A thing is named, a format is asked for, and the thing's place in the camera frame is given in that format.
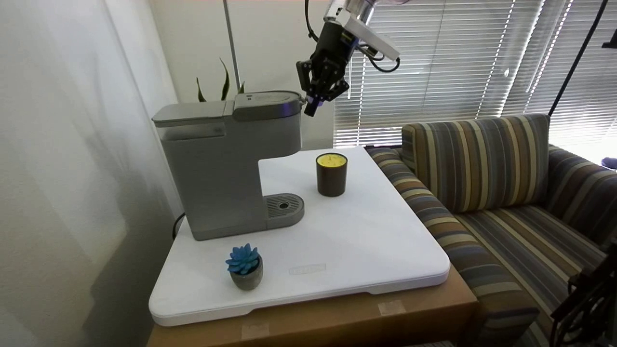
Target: white platform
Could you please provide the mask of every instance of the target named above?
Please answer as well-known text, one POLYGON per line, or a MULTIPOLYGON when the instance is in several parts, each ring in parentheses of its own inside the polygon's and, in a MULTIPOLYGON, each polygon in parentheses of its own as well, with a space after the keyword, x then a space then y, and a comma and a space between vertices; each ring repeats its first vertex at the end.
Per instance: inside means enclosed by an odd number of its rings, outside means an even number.
POLYGON ((161 327, 244 317, 255 309, 350 294, 389 294, 439 286, 450 259, 365 149, 338 151, 350 159, 346 195, 317 192, 315 159, 325 151, 263 161, 263 190, 298 193, 306 219, 294 228, 196 242, 182 224, 151 296, 161 327), (265 261, 263 284, 234 286, 227 259, 252 244, 265 261))

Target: blue succulent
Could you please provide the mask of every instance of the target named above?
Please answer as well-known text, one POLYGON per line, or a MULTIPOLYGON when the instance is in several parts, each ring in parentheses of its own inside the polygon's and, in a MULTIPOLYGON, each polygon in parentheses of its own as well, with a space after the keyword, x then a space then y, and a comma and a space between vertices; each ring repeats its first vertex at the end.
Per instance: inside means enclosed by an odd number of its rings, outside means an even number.
POLYGON ((259 255, 257 247, 252 249, 252 244, 248 244, 244 247, 234 247, 230 253, 230 259, 227 263, 228 263, 230 274, 246 276, 246 274, 252 274, 259 267, 261 255, 259 255))

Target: window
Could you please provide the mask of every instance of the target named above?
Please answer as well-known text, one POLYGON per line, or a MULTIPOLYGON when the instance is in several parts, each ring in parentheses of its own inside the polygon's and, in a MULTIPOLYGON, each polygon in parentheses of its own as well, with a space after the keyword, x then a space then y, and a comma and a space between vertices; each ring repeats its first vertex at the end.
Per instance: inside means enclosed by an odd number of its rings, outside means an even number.
MULTIPOLYGON (((599 0, 377 6, 371 26, 402 51, 402 68, 387 76, 354 57, 352 89, 338 101, 336 145, 400 143, 410 122, 549 114, 599 6, 599 0)), ((616 140, 617 51, 601 49, 616 28, 617 6, 610 5, 554 114, 552 143, 576 151, 591 138, 616 140)))

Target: gray coffee maker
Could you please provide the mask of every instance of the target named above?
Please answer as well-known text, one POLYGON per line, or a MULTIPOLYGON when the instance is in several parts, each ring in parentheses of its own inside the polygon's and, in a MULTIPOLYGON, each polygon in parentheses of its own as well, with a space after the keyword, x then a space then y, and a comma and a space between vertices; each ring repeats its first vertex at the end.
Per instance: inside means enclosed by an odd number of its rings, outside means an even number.
POLYGON ((292 193, 263 197, 259 161, 302 149, 298 93, 173 105, 155 116, 198 242, 298 224, 306 203, 292 193))

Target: small potted plant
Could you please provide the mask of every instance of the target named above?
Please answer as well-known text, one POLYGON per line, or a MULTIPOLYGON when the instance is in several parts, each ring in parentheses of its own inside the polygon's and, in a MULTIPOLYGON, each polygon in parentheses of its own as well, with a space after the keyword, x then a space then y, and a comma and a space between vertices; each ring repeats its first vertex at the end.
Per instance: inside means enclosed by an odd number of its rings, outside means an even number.
MULTIPOLYGON (((230 70, 228 70, 225 60, 221 60, 221 64, 225 66, 225 74, 227 74, 225 87, 221 89, 221 101, 228 101, 228 95, 230 95, 230 70)), ((242 84, 238 87, 238 95, 246 95, 246 84, 242 84)), ((201 91, 200 78, 198 78, 198 101, 200 103, 207 103, 205 93, 201 91)))
POLYGON ((228 273, 240 290, 252 292, 263 280, 263 257, 255 247, 252 249, 252 244, 244 247, 234 247, 228 259, 228 273))

